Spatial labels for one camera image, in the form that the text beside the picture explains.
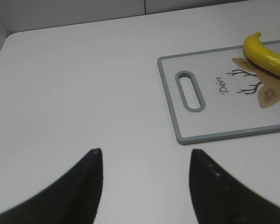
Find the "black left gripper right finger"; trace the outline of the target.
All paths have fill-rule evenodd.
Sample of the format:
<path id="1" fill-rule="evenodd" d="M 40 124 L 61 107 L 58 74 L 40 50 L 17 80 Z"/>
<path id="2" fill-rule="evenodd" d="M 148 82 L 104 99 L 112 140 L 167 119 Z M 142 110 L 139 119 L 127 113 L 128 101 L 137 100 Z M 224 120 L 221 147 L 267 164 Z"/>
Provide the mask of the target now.
<path id="1" fill-rule="evenodd" d="M 200 224 L 280 224 L 280 207 L 253 192 L 201 149 L 193 149 L 189 191 Z"/>

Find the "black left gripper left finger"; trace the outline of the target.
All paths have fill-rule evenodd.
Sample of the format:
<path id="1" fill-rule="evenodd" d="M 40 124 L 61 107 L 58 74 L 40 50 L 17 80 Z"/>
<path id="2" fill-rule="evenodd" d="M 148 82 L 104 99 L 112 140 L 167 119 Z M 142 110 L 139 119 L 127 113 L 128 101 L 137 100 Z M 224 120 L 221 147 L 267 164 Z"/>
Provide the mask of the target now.
<path id="1" fill-rule="evenodd" d="M 92 224 L 103 188 L 103 155 L 90 150 L 46 189 L 0 213 L 0 224 Z"/>

